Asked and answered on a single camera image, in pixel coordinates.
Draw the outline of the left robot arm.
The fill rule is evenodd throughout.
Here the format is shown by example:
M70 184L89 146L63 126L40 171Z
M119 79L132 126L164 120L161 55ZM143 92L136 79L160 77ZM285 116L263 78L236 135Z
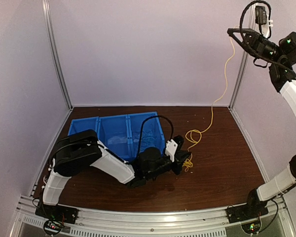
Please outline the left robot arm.
M182 150L183 142L178 135L166 142L164 152L148 147L134 161L126 161L106 147L92 129L67 136L58 142L48 161L41 209L50 219L57 219L61 215L58 202L66 183L88 167L95 167L130 188L143 186L168 171L179 175L191 156L190 151Z

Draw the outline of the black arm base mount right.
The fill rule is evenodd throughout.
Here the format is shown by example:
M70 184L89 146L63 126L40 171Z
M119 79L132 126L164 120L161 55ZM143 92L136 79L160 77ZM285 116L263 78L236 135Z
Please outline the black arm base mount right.
M258 206L257 208L251 208L246 204L239 206L230 205L225 211L230 224L247 221L268 214L267 207Z

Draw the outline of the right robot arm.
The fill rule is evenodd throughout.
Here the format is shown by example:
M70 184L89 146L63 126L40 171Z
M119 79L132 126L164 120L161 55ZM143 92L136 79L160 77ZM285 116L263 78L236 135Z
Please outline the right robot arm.
M289 33L279 40L278 44L249 28L229 28L227 34L249 55L270 64L271 82L288 103L296 118L296 73L292 68L296 63L296 32ZM266 207L268 201L295 186L296 155L289 161L287 168L272 180L249 192L243 214L248 218L255 217Z

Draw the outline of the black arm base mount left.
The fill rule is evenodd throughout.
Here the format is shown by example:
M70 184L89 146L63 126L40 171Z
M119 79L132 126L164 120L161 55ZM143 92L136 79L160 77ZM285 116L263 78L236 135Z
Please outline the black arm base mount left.
M43 207L38 207L36 209L35 215L60 223L75 224L78 209L61 205L43 205Z

